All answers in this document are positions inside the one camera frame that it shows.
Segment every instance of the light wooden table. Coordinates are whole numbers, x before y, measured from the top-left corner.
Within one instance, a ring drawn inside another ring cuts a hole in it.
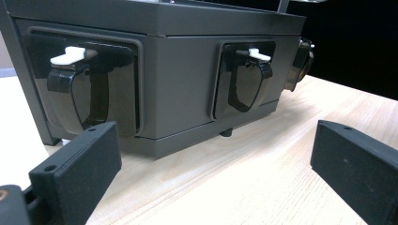
[[[17,80],[5,79],[12,81],[0,80],[0,96],[14,98],[3,84],[18,86]],[[9,104],[0,99],[2,113],[26,104],[23,96]],[[52,153],[59,146],[44,150],[37,144],[31,115],[27,107],[22,110],[29,118],[23,130],[30,133],[9,134],[1,126],[2,139],[14,135],[21,140],[6,151],[0,148],[2,158],[22,151],[26,136],[34,136],[27,142],[35,145],[19,158]],[[0,118],[10,120],[3,114]],[[364,224],[312,171],[320,119],[346,124],[398,148],[397,101],[306,77],[295,92],[283,92],[277,112],[234,130],[231,138],[216,137],[158,160],[122,154],[123,168],[88,224]]]

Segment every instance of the black handle loop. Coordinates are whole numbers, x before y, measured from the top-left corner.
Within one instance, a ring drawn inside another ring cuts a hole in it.
[[[256,60],[256,59],[247,59],[245,61],[245,65],[247,66],[254,66],[260,70],[261,73],[261,78],[260,82],[258,84],[258,88],[256,91],[256,94],[253,98],[253,101],[250,105],[246,105],[245,103],[241,102],[239,100],[239,96],[237,94],[237,69],[238,65],[241,63],[236,63],[232,70],[231,74],[231,82],[229,86],[229,96],[228,96],[228,103],[237,109],[240,112],[248,112],[252,109],[258,108],[261,103],[263,102],[265,96],[266,96],[266,88],[265,86],[267,85],[267,79],[272,77],[272,68],[270,66],[269,62],[263,62],[261,60]]]
[[[55,67],[47,79],[49,99],[55,116],[63,129],[72,134],[79,134],[87,128],[104,123],[108,117],[109,84],[106,73],[90,74],[90,113],[82,122],[77,112],[72,92],[73,81],[76,76],[84,75],[88,70],[88,64],[76,64],[67,68]]]

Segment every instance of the white plastic tab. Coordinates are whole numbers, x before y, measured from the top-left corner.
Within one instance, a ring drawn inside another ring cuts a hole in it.
[[[269,62],[269,60],[271,60],[271,57],[260,53],[258,49],[249,49],[249,56],[265,62]]]
[[[85,48],[67,47],[65,54],[56,56],[50,60],[54,65],[70,65],[84,59]]]

